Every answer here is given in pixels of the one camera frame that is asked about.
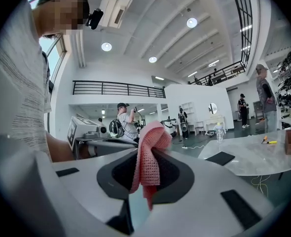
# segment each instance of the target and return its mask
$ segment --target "ceiling light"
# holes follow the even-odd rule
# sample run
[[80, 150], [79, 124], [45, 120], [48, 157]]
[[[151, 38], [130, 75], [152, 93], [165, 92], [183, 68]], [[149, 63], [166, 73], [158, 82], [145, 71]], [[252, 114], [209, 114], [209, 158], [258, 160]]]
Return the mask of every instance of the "ceiling light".
[[215, 66], [217, 62], [219, 62], [219, 60], [214, 61], [213, 63], [210, 63], [210, 64], [208, 65], [208, 67], [213, 67], [213, 66]]
[[195, 18], [190, 18], [187, 20], [187, 26], [189, 28], [194, 28], [197, 25], [197, 19]]
[[247, 27], [244, 27], [243, 29], [240, 30], [240, 32], [244, 32], [244, 31], [246, 31], [246, 30], [248, 30], [250, 28], [252, 28], [252, 25], [249, 25]]
[[154, 63], [157, 61], [157, 58], [155, 56], [150, 57], [149, 62]]
[[241, 51], [243, 51], [243, 50], [245, 50], [245, 49], [249, 49], [250, 47], [251, 47], [250, 45], [247, 46], [247, 47], [244, 47], [244, 48], [241, 49]]
[[111, 51], [111, 48], [112, 48], [112, 46], [108, 42], [105, 42], [102, 44], [102, 50], [104, 50], [105, 52]]
[[196, 74], [197, 73], [197, 71], [196, 72], [194, 72], [194, 73], [192, 73], [191, 75], [189, 75], [188, 77], [191, 77], [191, 76], [193, 76], [194, 74]]

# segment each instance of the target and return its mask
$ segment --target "black metal railing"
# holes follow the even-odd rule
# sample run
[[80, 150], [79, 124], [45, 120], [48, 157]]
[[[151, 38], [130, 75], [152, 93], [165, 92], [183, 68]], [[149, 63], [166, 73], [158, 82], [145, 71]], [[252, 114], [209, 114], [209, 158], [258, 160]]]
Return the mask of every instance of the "black metal railing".
[[126, 95], [165, 98], [163, 88], [154, 88], [136, 84], [113, 82], [113, 81], [73, 81], [73, 95]]
[[253, 37], [253, 13], [251, 0], [234, 0], [239, 14], [240, 27], [241, 27], [241, 61], [233, 63], [223, 69], [218, 70], [215, 75], [214, 72], [211, 74], [195, 79], [193, 82], [188, 84], [201, 84], [201, 85], [215, 85], [222, 81], [229, 80], [243, 72], [245, 72], [252, 46]]
[[191, 82], [189, 84], [212, 86], [234, 78], [244, 72], [245, 67], [243, 66], [241, 61], [238, 61], [221, 70], [217, 70], [216, 72], [213, 72], [201, 79], [196, 79], [194, 82]]

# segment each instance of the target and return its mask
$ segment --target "man wearing cap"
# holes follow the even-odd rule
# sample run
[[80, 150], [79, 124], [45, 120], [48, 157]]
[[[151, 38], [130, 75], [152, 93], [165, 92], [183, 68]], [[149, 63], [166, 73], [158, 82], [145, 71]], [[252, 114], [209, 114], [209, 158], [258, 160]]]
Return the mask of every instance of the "man wearing cap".
[[256, 88], [259, 100], [262, 103], [265, 117], [265, 133], [277, 130], [277, 107], [275, 97], [271, 87], [269, 86], [267, 77], [267, 68], [262, 64], [256, 66], [257, 80]]
[[127, 114], [127, 105], [124, 103], [119, 103], [117, 105], [118, 115], [117, 119], [120, 121], [122, 128], [124, 130], [124, 135], [122, 136], [125, 140], [131, 140], [139, 143], [138, 131], [134, 125], [135, 120], [135, 110], [132, 109], [130, 115]]
[[247, 109], [247, 103], [244, 100], [245, 95], [241, 94], [240, 97], [241, 98], [239, 99], [238, 105], [240, 107], [240, 113], [241, 113], [241, 118], [242, 118], [242, 128], [245, 129], [249, 127], [249, 125], [247, 124], [248, 109]]

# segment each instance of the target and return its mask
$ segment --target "black sleeve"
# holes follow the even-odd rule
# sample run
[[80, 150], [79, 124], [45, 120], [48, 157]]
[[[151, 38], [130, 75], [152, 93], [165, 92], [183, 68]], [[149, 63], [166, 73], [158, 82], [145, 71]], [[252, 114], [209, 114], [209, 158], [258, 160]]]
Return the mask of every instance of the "black sleeve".
[[270, 93], [269, 87], [267, 84], [263, 84], [263, 90], [265, 91], [268, 98], [272, 97], [272, 93]]

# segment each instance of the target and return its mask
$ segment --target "ceiling air conditioner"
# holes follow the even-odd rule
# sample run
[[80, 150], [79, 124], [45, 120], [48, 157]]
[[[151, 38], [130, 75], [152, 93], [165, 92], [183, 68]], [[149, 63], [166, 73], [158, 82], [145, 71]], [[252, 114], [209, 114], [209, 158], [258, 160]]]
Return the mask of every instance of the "ceiling air conditioner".
[[120, 28], [123, 15], [131, 3], [132, 0], [102, 0], [100, 9], [104, 12], [104, 15], [99, 25]]

